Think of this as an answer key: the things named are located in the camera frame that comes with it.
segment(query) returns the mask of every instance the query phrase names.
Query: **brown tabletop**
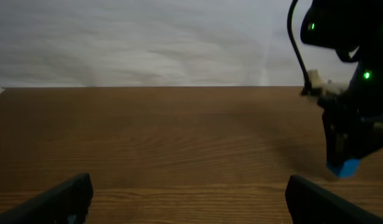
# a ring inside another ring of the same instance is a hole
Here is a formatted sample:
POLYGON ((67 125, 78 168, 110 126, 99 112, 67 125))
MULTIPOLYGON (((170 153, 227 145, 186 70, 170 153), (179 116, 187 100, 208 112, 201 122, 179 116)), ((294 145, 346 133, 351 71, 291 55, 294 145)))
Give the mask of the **brown tabletop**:
POLYGON ((383 150, 325 167, 300 87, 18 88, 0 94, 0 212, 80 172, 88 223, 291 223, 299 174, 383 217, 383 150))

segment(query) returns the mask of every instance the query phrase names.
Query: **white sheet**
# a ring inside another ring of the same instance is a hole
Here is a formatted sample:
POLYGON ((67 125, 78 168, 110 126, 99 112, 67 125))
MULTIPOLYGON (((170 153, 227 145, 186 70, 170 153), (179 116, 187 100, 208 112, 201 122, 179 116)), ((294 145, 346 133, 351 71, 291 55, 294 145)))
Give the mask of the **white sheet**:
MULTIPOLYGON (((0 86, 302 85, 290 2, 0 0, 0 86)), ((352 77, 355 64, 298 43, 324 79, 352 77)))

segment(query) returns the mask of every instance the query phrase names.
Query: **wood grain surface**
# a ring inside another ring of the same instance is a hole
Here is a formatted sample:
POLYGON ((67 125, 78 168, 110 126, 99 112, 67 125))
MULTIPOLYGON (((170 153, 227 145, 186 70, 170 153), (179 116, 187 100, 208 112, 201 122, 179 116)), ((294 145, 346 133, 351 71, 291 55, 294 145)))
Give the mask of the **wood grain surface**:
POLYGON ((383 217, 383 150, 325 167, 300 87, 36 88, 0 95, 0 213, 80 172, 88 223, 291 223, 299 174, 383 217))

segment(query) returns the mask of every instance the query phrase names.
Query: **white wall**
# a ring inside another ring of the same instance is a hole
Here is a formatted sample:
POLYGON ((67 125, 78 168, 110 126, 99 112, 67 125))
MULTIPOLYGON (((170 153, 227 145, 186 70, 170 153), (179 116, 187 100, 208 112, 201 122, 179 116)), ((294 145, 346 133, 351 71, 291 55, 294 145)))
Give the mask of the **white wall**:
MULTIPOLYGON (((0 86, 302 85, 290 2, 0 0, 0 86)), ((310 4, 295 12, 298 40, 310 4)), ((356 67, 332 50, 301 53, 335 81, 356 67)))

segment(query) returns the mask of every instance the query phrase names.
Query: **black object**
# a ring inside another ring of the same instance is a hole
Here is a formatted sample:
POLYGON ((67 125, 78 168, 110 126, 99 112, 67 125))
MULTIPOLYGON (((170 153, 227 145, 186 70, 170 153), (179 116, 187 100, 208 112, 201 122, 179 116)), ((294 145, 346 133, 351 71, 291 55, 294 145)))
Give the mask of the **black object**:
POLYGON ((297 175, 290 177, 285 199, 294 224, 383 224, 382 218, 297 175))
MULTIPOLYGON (((301 65, 302 95, 320 95, 312 89, 291 30, 288 34, 301 65)), ((349 88, 339 96, 321 96, 327 141, 327 163, 341 167, 383 147, 383 0, 313 0, 301 26, 305 44, 334 49, 346 63, 358 62, 349 88), (357 50, 354 56, 349 53, 357 50)))
POLYGON ((89 174, 79 174, 0 214, 0 224, 81 224, 92 202, 89 174))

